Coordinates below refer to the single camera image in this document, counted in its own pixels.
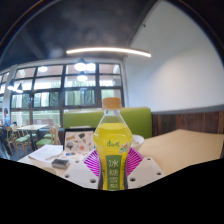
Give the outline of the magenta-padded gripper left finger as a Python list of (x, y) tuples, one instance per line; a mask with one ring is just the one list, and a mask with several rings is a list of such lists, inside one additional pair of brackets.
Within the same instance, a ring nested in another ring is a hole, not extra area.
[(96, 150), (83, 160), (73, 162), (63, 178), (84, 188), (97, 189), (100, 181), (100, 161)]

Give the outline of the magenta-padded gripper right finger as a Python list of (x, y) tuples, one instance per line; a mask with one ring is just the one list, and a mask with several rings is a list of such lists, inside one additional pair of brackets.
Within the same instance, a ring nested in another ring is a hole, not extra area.
[(152, 157), (144, 157), (134, 148), (129, 150), (125, 169), (129, 189), (143, 187), (165, 176)]

